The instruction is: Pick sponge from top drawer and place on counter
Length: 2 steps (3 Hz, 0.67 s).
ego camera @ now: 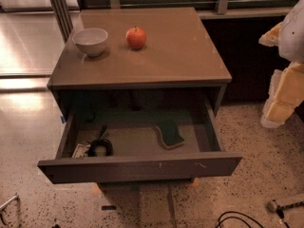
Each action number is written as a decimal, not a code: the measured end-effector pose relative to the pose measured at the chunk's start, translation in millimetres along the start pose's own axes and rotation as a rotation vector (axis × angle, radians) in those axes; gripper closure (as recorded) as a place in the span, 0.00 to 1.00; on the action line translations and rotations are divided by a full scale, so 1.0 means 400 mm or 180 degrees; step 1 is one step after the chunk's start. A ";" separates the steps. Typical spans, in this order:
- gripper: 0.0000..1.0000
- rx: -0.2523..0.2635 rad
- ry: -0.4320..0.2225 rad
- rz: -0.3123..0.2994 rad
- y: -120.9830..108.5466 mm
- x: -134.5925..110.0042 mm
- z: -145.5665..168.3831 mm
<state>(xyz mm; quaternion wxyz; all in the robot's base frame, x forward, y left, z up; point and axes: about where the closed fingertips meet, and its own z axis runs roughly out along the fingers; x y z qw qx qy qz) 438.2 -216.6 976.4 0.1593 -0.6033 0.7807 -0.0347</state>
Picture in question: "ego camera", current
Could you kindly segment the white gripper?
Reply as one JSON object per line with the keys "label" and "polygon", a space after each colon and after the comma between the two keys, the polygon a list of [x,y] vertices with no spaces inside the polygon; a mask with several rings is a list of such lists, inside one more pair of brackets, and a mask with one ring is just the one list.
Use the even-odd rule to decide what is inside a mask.
{"label": "white gripper", "polygon": [[300,64],[304,62],[304,0],[299,0],[283,22],[264,33],[258,42],[266,47],[278,46],[279,55],[291,62],[284,70],[274,71],[260,119],[264,127],[277,128],[304,101],[304,65]]}

